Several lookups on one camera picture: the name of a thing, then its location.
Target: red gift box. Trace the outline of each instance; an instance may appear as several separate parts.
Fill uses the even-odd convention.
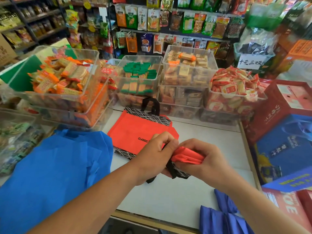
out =
[[[295,192],[284,193],[278,190],[262,188],[266,197],[271,200],[283,213],[312,233],[312,226],[305,213],[304,205]]]
[[[289,114],[312,116],[312,89],[306,82],[276,79],[265,94],[265,103],[243,123],[251,146]]]
[[[301,190],[297,191],[297,196],[302,203],[302,206],[312,224],[312,191],[311,190]]]

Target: black bag handle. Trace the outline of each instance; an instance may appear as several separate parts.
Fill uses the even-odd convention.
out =
[[[152,106],[152,110],[150,112],[150,114],[153,114],[153,115],[156,115],[156,116],[159,116],[159,113],[160,113],[160,105],[159,105],[159,102],[156,98],[152,98],[152,97],[147,97],[147,98],[144,98],[142,100],[142,108],[141,108],[141,111],[144,112],[146,107],[147,107],[147,104],[149,102],[153,102],[153,106]]]

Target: left hand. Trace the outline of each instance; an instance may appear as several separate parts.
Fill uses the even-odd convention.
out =
[[[169,132],[155,134],[138,155],[130,161],[138,172],[136,185],[143,184],[146,180],[161,172],[171,177],[165,167],[178,146],[179,141]]]

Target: right hand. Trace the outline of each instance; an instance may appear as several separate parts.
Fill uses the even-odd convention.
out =
[[[239,176],[228,164],[216,145],[193,138],[182,142],[180,146],[205,156],[205,159],[200,165],[182,162],[176,162],[175,165],[182,171],[201,179],[221,192],[226,193],[232,184],[233,178]]]

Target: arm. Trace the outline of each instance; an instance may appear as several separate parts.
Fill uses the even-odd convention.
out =
[[[168,143],[165,149],[162,144]],[[98,233],[136,185],[158,175],[179,142],[168,132],[155,135],[140,153],[35,226],[29,234]]]
[[[206,157],[201,165],[176,163],[176,166],[226,193],[234,201],[255,234],[309,234],[264,194],[245,181],[227,163],[217,146],[197,139],[184,141],[180,146],[192,149]]]

